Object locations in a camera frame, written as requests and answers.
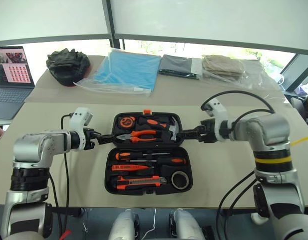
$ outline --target beige table surface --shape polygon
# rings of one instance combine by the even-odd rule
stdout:
[[[5,136],[0,141],[0,204],[4,204],[5,192],[9,189],[12,172],[13,143],[17,137],[26,133],[59,129],[59,119],[63,114],[73,112],[77,107],[88,107],[94,113],[89,127],[103,134],[109,134],[113,119],[120,112],[137,112],[148,105],[109,105],[76,103],[34,103],[28,102],[16,115]],[[152,105],[158,112],[177,113],[184,129],[192,129],[207,115],[198,105]],[[228,107],[232,117],[249,110],[249,107]],[[291,141],[308,136],[308,127],[297,111],[285,106],[276,109],[291,125]],[[98,145],[93,150],[68,153],[70,172],[70,201],[72,207],[163,207],[163,208],[215,208],[220,199],[236,182],[255,166],[253,154],[245,142],[199,143],[186,140],[181,147],[189,154],[193,187],[188,192],[168,195],[125,196],[114,195],[104,187],[104,168],[108,153],[115,146],[112,143]],[[299,171],[304,200],[308,206],[308,141],[291,149],[294,166]],[[51,173],[55,180],[61,206],[65,205],[65,168],[63,156],[54,158]],[[225,202],[228,207],[238,192],[234,192]],[[49,203],[54,204],[50,189]],[[239,208],[254,207],[253,194],[247,192],[237,203]]]

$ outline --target white cable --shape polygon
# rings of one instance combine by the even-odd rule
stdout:
[[[141,240],[144,240],[144,238],[146,237],[146,235],[147,235],[148,233],[150,233],[150,232],[152,232],[152,231],[154,231],[154,230],[155,230],[156,210],[157,210],[157,208],[155,208],[155,212],[154,212],[154,223],[153,223],[153,228],[152,228],[151,230],[148,230],[148,231],[145,233],[145,235],[142,237],[142,239],[141,239]]]

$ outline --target laptop screen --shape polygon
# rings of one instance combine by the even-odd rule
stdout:
[[[34,86],[21,46],[0,46],[0,87]]]

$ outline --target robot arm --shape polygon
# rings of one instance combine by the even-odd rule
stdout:
[[[111,135],[101,135],[84,127],[92,118],[89,109],[79,107],[71,116],[71,131],[26,134],[15,142],[11,185],[6,194],[1,227],[3,239],[25,231],[48,237],[52,229],[51,204],[44,201],[48,198],[47,182],[54,155],[71,149],[92,149],[95,145],[92,139],[97,139],[99,144],[111,142]]]
[[[278,240],[308,240],[308,215],[303,214],[305,205],[292,164],[287,120],[274,113],[234,123],[217,99],[205,107],[214,118],[178,133],[178,137],[204,143],[228,139],[249,142],[255,157],[255,176],[260,182],[254,186],[258,214],[271,219]]]

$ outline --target black glove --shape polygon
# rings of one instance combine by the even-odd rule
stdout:
[[[90,61],[88,56],[82,52],[76,52],[75,49],[68,51],[55,51],[47,55],[46,66],[53,77],[64,86],[74,86],[74,83],[83,79]]]

